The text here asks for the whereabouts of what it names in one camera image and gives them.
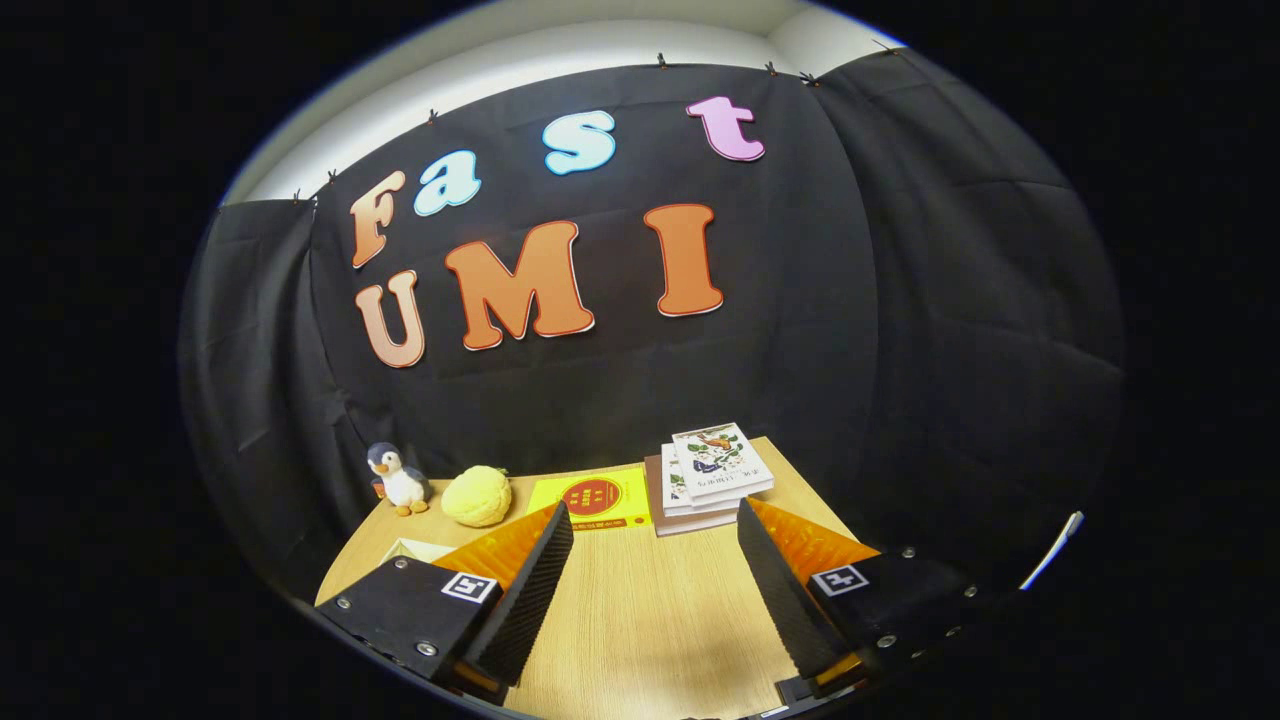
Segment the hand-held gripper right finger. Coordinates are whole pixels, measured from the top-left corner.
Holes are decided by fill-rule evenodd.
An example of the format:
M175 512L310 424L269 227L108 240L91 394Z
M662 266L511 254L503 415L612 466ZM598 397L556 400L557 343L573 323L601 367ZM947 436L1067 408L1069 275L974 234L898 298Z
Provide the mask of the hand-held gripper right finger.
M815 700L899 680L1011 594L915 546L865 544L758 498L739 505L737 542Z

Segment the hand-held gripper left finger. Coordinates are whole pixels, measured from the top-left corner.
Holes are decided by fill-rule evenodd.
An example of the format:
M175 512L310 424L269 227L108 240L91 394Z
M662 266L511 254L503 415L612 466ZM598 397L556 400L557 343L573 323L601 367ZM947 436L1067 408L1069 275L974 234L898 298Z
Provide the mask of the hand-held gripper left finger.
M572 547L570 510L558 502L434 561L390 559L317 609L407 671L502 701L518 684Z

